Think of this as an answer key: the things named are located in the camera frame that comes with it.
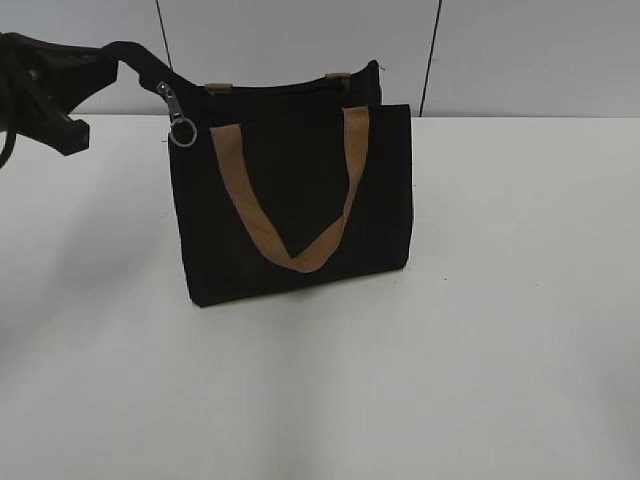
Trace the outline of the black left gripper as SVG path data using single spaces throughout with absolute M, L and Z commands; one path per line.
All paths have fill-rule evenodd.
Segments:
M 36 141 L 70 156 L 89 148 L 90 127 L 59 110 L 47 112 L 40 88 L 50 73 L 53 100 L 76 108 L 116 82 L 118 62 L 97 48 L 47 47 L 15 32 L 1 34 L 1 129 L 36 130 Z

